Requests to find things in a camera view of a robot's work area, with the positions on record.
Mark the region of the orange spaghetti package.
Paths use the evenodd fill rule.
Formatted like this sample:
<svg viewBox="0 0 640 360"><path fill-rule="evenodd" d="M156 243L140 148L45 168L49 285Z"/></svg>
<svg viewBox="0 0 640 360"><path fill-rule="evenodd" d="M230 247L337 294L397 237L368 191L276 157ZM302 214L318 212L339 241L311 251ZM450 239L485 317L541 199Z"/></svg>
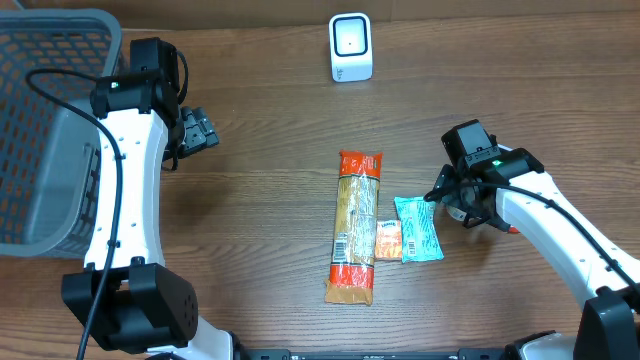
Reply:
<svg viewBox="0 0 640 360"><path fill-rule="evenodd" d="M340 153L327 303L373 303L382 159L381 153Z"/></svg>

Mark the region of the small orange snack packet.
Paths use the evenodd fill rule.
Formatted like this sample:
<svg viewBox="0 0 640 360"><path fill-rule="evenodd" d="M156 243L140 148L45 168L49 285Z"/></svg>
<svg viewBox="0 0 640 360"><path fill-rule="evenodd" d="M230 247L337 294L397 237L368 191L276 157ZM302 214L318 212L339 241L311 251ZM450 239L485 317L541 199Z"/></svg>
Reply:
<svg viewBox="0 0 640 360"><path fill-rule="evenodd" d="M377 260L402 258L402 233L399 220L377 222L374 255Z"/></svg>

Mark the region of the green lid jar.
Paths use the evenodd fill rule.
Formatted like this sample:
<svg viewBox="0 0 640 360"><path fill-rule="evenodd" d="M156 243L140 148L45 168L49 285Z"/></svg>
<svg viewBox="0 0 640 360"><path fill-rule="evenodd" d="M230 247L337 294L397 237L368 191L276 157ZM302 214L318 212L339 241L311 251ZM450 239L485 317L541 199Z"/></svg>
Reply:
<svg viewBox="0 0 640 360"><path fill-rule="evenodd" d="M456 221L463 222L467 217L467 212L464 210L464 204L457 198L447 196L442 200L446 206L448 214Z"/></svg>

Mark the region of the teal tissue packet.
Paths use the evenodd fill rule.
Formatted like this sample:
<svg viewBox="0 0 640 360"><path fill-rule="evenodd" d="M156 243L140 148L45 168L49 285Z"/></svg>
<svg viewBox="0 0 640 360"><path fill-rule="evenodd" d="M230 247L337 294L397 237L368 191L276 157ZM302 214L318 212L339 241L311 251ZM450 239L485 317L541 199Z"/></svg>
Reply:
<svg viewBox="0 0 640 360"><path fill-rule="evenodd" d="M434 225L436 204L423 197L395 197L394 204L401 222L402 262L443 260Z"/></svg>

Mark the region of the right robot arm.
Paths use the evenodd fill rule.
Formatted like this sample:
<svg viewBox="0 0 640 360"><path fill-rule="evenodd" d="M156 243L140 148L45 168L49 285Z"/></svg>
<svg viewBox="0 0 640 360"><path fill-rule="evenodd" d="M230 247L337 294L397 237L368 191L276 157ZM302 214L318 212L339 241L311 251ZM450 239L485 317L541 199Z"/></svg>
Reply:
<svg viewBox="0 0 640 360"><path fill-rule="evenodd" d="M449 164L428 201L464 212L471 228L521 233L565 282L581 309L578 332L541 332L504 348L506 359L636 359L639 261L609 240L522 148L447 147Z"/></svg>

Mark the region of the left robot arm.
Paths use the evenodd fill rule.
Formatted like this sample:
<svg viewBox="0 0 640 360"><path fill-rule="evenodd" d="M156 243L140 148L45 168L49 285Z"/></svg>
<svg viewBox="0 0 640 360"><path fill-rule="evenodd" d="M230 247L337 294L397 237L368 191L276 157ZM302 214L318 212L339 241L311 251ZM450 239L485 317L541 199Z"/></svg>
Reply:
<svg viewBox="0 0 640 360"><path fill-rule="evenodd" d="M164 160L177 157L187 83L148 66L103 77L91 92L100 132L95 229L84 268L66 275L62 298L84 327L77 356L94 339L107 351L152 359L235 359L235 339L199 314L190 282L165 265L159 235Z"/></svg>

